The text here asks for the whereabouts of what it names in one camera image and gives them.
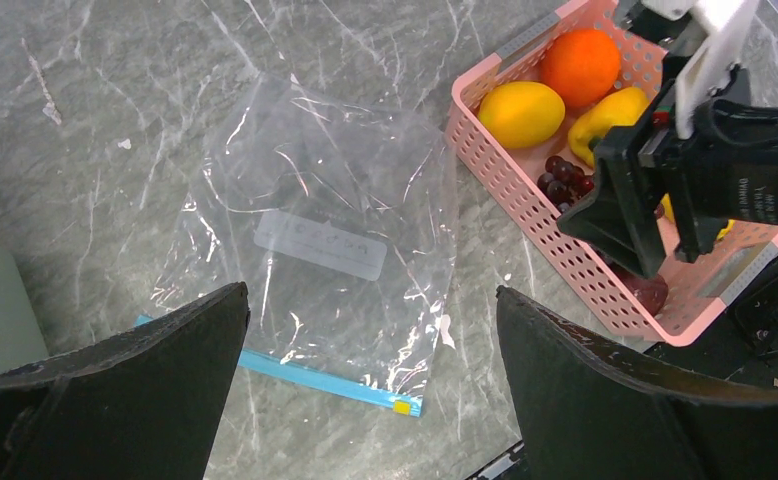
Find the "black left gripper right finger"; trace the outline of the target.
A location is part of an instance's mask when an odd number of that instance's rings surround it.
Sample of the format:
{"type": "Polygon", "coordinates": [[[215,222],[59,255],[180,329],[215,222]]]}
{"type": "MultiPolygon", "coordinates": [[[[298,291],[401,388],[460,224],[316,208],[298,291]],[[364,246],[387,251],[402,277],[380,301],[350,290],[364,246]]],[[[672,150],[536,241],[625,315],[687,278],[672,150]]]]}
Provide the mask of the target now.
{"type": "Polygon", "coordinates": [[[652,358],[497,290],[532,479],[778,479],[778,389],[652,358]]]}

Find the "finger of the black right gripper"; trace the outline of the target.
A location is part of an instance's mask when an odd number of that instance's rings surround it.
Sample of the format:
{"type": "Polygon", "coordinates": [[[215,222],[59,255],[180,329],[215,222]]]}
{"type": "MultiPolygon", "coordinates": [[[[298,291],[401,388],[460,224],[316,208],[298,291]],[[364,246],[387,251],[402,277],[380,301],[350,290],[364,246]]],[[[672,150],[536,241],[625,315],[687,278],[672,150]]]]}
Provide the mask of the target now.
{"type": "Polygon", "coordinates": [[[659,273],[667,253],[655,217],[665,195],[656,153],[672,128],[613,127],[594,143],[594,188],[557,219],[559,230],[584,241],[642,278],[659,273]]]}

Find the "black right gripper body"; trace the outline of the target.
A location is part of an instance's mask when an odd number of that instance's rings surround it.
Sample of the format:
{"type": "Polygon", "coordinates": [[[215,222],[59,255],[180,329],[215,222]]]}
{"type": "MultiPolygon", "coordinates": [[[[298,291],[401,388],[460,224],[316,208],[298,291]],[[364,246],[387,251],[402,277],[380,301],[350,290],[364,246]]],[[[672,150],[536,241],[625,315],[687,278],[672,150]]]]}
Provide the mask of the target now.
{"type": "Polygon", "coordinates": [[[710,253],[717,232],[729,219],[778,226],[778,107],[749,105],[745,69],[734,66],[727,87],[708,96],[693,115],[694,134],[677,136],[675,79],[683,59],[662,61],[662,84],[640,125],[672,128],[674,136],[656,153],[640,160],[656,162],[665,195],[678,220],[679,260],[692,263],[710,253]],[[703,225],[693,224],[695,215],[703,225]]]}

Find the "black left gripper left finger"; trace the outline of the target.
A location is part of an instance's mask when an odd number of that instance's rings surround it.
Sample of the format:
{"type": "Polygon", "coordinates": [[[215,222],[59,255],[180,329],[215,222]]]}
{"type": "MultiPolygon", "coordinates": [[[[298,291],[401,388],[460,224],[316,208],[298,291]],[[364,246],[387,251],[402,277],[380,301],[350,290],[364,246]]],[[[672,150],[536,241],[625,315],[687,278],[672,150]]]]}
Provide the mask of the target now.
{"type": "Polygon", "coordinates": [[[223,286],[0,374],[0,479],[200,479],[250,321],[223,286]]]}

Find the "yellow bell pepper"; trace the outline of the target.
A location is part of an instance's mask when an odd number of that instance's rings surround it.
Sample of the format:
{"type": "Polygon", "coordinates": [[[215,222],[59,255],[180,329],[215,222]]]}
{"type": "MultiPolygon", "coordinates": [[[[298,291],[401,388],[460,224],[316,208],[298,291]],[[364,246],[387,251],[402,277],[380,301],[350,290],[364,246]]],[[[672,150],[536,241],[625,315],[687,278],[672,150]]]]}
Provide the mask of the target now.
{"type": "Polygon", "coordinates": [[[603,139],[612,127],[634,125],[648,105],[647,95],[638,87],[607,95],[570,127],[567,133],[570,150],[590,168],[595,168],[590,141],[603,139]]]}

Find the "yellow mango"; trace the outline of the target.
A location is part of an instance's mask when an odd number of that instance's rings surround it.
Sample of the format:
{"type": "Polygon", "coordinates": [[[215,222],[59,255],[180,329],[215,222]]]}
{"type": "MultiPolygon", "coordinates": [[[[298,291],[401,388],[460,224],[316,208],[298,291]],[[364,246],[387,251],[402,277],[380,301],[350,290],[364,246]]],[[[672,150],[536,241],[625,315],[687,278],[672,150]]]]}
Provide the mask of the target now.
{"type": "Polygon", "coordinates": [[[535,147],[548,141],[565,119],[565,104],[539,82],[514,81],[494,88],[482,100],[477,119],[505,149],[535,147]]]}

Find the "orange fruit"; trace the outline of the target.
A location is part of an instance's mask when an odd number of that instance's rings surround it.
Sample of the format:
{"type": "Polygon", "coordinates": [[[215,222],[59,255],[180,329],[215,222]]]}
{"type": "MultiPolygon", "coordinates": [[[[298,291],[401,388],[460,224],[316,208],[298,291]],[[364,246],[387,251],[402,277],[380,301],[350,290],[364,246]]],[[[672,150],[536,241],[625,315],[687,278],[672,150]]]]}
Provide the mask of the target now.
{"type": "Polygon", "coordinates": [[[621,71],[621,54],[607,33],[578,29],[552,42],[539,69],[542,82],[567,108],[580,109],[612,89],[621,71]]]}

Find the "clear zip top bag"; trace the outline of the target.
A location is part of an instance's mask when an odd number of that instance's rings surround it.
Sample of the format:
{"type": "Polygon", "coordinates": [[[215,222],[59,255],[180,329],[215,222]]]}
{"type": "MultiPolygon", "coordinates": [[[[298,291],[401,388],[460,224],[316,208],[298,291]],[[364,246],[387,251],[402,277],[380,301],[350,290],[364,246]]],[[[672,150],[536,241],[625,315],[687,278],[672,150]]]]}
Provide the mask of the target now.
{"type": "Polygon", "coordinates": [[[242,282],[241,367],[417,417],[455,266],[456,166],[418,112],[262,74],[207,144],[140,321],[242,282]]]}

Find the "dark red grape bunch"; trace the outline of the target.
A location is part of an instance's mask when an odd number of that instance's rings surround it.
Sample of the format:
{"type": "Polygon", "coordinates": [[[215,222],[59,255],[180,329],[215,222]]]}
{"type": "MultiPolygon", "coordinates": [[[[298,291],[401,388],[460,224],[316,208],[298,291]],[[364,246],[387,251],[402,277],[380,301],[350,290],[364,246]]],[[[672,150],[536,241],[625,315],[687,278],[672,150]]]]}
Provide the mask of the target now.
{"type": "Polygon", "coordinates": [[[544,172],[538,177],[536,184],[560,213],[569,210],[577,200],[594,189],[591,175],[558,155],[545,161],[544,172]]]}

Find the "dark red date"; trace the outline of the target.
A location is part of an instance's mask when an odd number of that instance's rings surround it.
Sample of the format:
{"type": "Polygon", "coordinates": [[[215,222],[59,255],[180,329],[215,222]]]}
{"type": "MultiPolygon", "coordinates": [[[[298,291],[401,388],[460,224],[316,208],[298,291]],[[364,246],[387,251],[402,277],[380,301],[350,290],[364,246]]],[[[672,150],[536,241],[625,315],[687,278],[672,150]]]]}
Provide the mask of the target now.
{"type": "Polygon", "coordinates": [[[616,264],[611,270],[650,315],[656,315],[664,307],[670,288],[662,276],[645,279],[616,264]]]}

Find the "pink perforated plastic basket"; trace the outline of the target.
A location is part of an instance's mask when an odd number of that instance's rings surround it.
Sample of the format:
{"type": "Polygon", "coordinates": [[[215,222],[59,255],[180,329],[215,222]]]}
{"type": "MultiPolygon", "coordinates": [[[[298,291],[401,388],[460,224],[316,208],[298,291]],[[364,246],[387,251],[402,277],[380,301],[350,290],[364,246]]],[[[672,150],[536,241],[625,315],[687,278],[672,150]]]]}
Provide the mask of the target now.
{"type": "Polygon", "coordinates": [[[619,29],[612,19],[615,5],[613,1],[568,1],[461,74],[451,89],[446,138],[460,160],[612,334],[687,346],[778,255],[778,227],[738,221],[712,253],[695,263],[667,257],[659,274],[670,293],[659,313],[651,315],[588,244],[559,231],[559,212],[537,187],[536,180],[549,157],[576,159],[567,146],[566,134],[579,114],[568,113],[547,142],[519,150],[500,146],[476,117],[481,100],[493,88],[511,81],[537,80],[538,63],[550,42],[575,29],[601,30],[616,41],[622,54],[616,88],[636,86],[654,97],[660,88],[665,52],[619,29]]]}

